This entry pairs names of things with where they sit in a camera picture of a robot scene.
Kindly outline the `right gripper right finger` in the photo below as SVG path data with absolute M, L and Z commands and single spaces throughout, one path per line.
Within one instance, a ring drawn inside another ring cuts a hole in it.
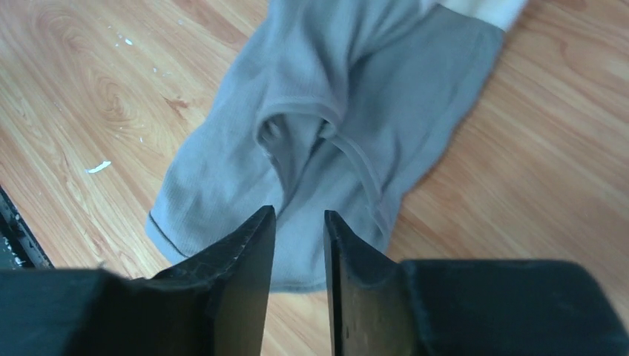
M 404 260 L 326 211 L 334 355 L 626 355 L 597 281 L 563 260 Z

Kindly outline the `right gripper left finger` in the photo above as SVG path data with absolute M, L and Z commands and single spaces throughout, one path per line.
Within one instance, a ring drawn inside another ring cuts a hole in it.
M 274 258 L 267 205 L 151 278 L 1 272 L 3 355 L 259 355 Z

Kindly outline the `grey underwear white waistband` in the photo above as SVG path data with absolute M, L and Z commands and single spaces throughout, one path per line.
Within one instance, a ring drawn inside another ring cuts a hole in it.
M 479 98 L 524 1 L 271 1 L 145 231 L 172 263 L 263 205 L 275 292 L 325 286 L 323 213 L 385 251 L 404 194 Z

